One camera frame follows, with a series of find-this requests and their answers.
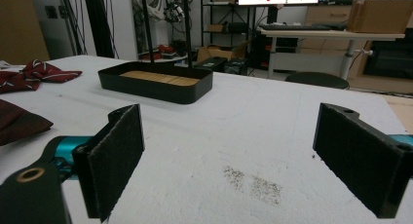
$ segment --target black chair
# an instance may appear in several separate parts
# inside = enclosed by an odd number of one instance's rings
[[[297,72],[288,75],[285,81],[340,90],[346,90],[350,87],[349,82],[340,77],[319,72]]]

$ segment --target white table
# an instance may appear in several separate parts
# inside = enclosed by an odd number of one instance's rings
[[[382,97],[214,73],[209,93],[179,105],[102,89],[97,71],[122,62],[93,56],[53,60],[63,70],[84,73],[65,84],[41,84],[36,92],[0,95],[55,123],[41,135],[0,147],[0,183],[36,161],[55,136],[94,135],[110,111],[140,103],[146,150],[110,223],[413,220],[412,183],[396,219],[378,220],[313,150],[321,102],[354,109],[384,133],[404,133]],[[78,181],[62,186],[73,223],[99,223],[88,218]]]
[[[273,44],[270,54],[270,64],[268,66],[268,78],[273,76],[275,67],[280,70],[303,70],[308,67],[320,69],[321,66],[332,70],[339,67],[340,77],[347,80],[349,70],[353,61],[353,54],[357,40],[371,41],[394,41],[396,38],[404,38],[404,34],[378,34],[378,33],[354,33],[348,31],[267,31],[262,29],[261,33],[267,37],[273,37]],[[344,56],[321,56],[306,54],[282,54],[275,53],[277,47],[277,37],[292,38],[313,38],[330,40],[350,40],[349,47]]]

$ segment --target black stool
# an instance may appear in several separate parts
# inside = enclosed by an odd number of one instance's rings
[[[348,89],[350,86],[349,82],[340,77],[319,72],[298,72],[287,76],[285,81],[340,90]]]

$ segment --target dark red cloth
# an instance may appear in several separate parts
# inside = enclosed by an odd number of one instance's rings
[[[32,60],[21,72],[0,71],[0,93],[36,91],[41,82],[64,83],[79,77],[82,71],[62,71],[40,60]]]
[[[47,131],[49,120],[0,99],[0,146]]]

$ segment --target black tray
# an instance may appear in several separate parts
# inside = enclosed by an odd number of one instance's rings
[[[183,78],[198,79],[194,85],[179,86],[157,81],[121,76],[130,71],[151,72]],[[213,72],[202,69],[176,67],[170,64],[127,62],[98,71],[101,86],[106,90],[136,94],[179,104],[197,101],[212,89]]]

